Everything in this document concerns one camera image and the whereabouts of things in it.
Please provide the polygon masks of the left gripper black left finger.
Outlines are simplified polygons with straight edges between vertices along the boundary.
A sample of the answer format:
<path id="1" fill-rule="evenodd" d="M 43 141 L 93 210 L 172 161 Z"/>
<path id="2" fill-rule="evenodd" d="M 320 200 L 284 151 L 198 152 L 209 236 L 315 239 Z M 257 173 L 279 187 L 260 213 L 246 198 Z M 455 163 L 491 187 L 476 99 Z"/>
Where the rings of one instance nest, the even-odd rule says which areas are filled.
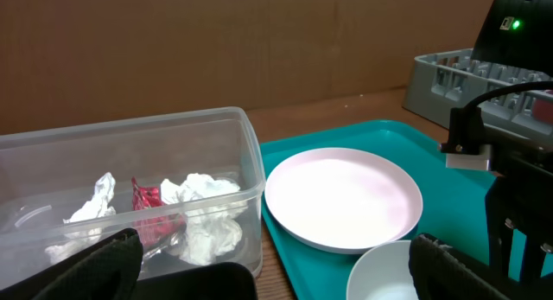
<path id="1" fill-rule="evenodd" d="M 143 260 L 138 232 L 126 228 L 1 290 L 2 300 L 129 299 Z"/>

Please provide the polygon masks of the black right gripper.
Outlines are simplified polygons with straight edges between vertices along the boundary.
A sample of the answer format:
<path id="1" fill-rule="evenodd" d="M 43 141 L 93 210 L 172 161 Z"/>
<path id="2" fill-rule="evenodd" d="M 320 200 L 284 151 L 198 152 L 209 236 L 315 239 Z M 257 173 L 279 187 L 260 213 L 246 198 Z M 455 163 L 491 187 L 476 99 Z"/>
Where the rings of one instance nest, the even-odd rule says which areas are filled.
<path id="1" fill-rule="evenodd" d="M 526 236 L 519 282 L 542 276 L 545 248 L 552 245 L 552 145 L 490 128 L 492 171 L 499 175 L 486 194 L 489 265 L 507 277 L 513 233 Z"/>

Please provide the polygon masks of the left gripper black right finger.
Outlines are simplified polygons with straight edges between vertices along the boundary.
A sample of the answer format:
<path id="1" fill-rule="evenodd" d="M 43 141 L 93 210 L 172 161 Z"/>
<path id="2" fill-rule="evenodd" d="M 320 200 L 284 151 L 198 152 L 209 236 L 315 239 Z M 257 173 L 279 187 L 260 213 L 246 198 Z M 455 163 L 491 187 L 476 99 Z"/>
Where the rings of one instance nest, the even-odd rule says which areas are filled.
<path id="1" fill-rule="evenodd" d="M 409 271 L 420 300 L 552 300 L 550 274 L 522 284 L 427 233 L 410 242 Z"/>

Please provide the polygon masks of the grey bowl of rice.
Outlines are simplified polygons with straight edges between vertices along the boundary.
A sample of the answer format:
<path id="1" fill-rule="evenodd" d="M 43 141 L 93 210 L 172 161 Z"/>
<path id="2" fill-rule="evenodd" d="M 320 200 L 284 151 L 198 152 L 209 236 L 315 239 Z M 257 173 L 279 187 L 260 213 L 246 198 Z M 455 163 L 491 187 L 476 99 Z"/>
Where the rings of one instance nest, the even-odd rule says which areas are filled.
<path id="1" fill-rule="evenodd" d="M 346 300 L 417 300 L 409 270 L 410 241 L 373 247 L 355 263 L 346 285 Z"/>

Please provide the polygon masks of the small white napkin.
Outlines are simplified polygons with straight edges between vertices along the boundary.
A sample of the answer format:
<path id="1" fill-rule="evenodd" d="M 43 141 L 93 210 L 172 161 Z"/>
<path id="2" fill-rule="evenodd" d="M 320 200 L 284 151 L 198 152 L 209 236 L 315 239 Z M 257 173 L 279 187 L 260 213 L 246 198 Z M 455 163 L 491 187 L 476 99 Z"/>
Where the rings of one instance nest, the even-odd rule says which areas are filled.
<path id="1" fill-rule="evenodd" d="M 110 172 L 105 173 L 96 181 L 91 199 L 86 201 L 68 220 L 63 220 L 63 222 L 70 224 L 115 215 L 117 213 L 116 209 L 109 205 L 114 196 L 115 186 L 116 180 L 112 174 Z M 44 252 L 48 255 L 50 264 L 55 265 L 76 252 L 96 244 L 101 233 L 101 227 L 82 232 L 67 233 L 68 242 L 66 244 L 48 246 Z"/>

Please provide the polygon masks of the red snack wrapper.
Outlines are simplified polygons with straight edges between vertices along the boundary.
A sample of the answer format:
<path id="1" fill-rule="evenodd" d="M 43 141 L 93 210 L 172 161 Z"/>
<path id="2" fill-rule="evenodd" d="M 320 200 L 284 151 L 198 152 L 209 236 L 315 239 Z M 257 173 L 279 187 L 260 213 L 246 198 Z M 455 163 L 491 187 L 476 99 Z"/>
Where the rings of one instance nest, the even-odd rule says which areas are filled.
<path id="1" fill-rule="evenodd" d="M 165 206 L 159 187 L 140 186 L 135 177 L 131 178 L 131 184 L 133 188 L 132 208 L 134 211 Z M 182 231 L 186 227 L 186 221 L 181 214 L 165 214 L 135 221 L 133 227 L 138 232 L 144 251 L 147 252 L 160 247 L 173 235 Z"/>

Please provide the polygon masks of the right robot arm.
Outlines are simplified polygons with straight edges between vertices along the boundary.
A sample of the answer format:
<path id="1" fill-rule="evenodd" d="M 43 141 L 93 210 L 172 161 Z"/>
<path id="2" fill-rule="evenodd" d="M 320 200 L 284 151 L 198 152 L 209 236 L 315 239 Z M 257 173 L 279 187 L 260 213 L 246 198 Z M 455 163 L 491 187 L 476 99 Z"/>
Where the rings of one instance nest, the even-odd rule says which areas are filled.
<path id="1" fill-rule="evenodd" d="M 552 0 L 494 0 L 473 57 L 552 73 Z M 492 169 L 500 174 L 486 195 L 490 266 L 507 275 L 514 231 L 525 234 L 519 280 L 552 283 L 542 274 L 552 250 L 552 149 L 541 141 L 491 131 Z"/>

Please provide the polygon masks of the grey dishwasher rack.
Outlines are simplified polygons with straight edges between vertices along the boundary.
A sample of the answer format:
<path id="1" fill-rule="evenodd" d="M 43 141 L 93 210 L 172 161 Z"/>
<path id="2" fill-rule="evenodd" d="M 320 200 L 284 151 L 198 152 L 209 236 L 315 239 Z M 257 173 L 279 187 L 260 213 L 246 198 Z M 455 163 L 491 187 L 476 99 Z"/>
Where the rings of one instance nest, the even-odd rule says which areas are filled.
<path id="1" fill-rule="evenodd" d="M 478 61 L 470 48 L 415 58 L 404 108 L 445 128 L 450 110 L 513 84 L 549 81 L 545 73 Z M 485 126 L 552 144 L 552 97 L 540 91 L 510 93 L 480 104 Z"/>

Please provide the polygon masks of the white round plate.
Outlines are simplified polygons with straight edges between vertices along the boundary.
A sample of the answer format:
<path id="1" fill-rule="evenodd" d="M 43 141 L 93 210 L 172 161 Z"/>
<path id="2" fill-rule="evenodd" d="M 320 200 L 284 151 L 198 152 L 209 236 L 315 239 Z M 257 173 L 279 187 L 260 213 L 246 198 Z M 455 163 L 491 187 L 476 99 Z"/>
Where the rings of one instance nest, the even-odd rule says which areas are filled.
<path id="1" fill-rule="evenodd" d="M 285 159 L 270 172 L 264 199 L 293 237 L 341 254 L 401 239 L 423 213 L 422 192 L 405 170 L 347 148 L 306 150 Z"/>

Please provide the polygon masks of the clear plastic bin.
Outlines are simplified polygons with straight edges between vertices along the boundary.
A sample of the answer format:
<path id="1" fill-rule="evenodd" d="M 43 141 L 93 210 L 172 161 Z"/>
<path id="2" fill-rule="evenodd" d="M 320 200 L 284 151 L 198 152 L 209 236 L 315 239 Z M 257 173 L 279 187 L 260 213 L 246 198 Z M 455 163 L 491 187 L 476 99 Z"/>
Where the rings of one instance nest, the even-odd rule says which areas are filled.
<path id="1" fill-rule="evenodd" d="M 116 214 L 65 224 L 89 201 L 96 181 L 110 172 L 116 180 L 109 203 Z M 189 174 L 236 182 L 240 190 L 198 201 L 134 211 L 131 178 L 143 187 L 163 180 L 180 185 Z M 1 285 L 9 287 L 52 266 L 44 250 L 64 245 L 67 233 L 102 228 L 100 240 L 138 220 L 246 201 L 235 221 L 243 236 L 232 252 L 213 264 L 234 262 L 258 274 L 263 265 L 261 196 L 265 176 L 257 135 L 237 107 L 182 112 L 86 124 L 1 138 Z M 144 251 L 141 278 L 191 265 L 174 252 L 186 228 L 160 247 Z"/>

